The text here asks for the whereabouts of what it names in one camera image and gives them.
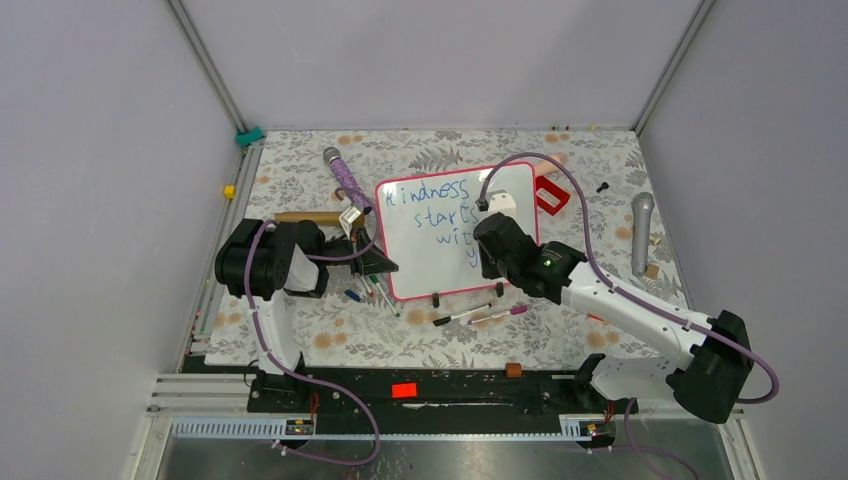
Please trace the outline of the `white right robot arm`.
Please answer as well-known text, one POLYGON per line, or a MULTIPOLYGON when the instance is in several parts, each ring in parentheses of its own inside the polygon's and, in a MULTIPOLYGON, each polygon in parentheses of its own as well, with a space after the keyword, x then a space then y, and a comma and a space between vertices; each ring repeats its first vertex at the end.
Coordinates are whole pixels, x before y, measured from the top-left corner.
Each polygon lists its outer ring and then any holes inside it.
POLYGON ((483 219, 473 231, 482 273, 504 278, 532 298, 595 315, 649 344, 660 353, 652 383, 690 414, 714 424, 726 422, 754 366, 744 320, 727 310, 715 317, 677 309, 591 263, 560 242, 542 245, 502 213, 483 219))

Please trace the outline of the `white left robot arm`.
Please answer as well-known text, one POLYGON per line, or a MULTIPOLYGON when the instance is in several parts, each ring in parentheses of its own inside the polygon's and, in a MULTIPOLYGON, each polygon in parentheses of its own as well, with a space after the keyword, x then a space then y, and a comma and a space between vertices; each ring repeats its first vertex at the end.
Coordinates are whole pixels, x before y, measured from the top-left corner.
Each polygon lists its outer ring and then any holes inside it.
POLYGON ((363 226, 328 238, 311 219, 276 222, 245 218, 219 248, 216 281, 248 304, 263 388, 288 411, 309 401, 302 350, 292 333, 287 298, 320 299, 331 267, 347 266, 355 278, 395 273, 399 265, 377 247, 363 226))

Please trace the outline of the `pink framed whiteboard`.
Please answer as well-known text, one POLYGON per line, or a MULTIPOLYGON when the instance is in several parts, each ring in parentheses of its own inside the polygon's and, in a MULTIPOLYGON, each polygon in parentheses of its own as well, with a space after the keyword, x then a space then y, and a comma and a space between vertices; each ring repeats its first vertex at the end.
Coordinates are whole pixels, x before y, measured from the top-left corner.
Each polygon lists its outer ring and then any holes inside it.
POLYGON ((376 212, 384 251, 398 265, 389 275, 401 301, 492 288, 483 277, 474 227, 485 217, 476 200, 490 166, 380 182, 376 212))

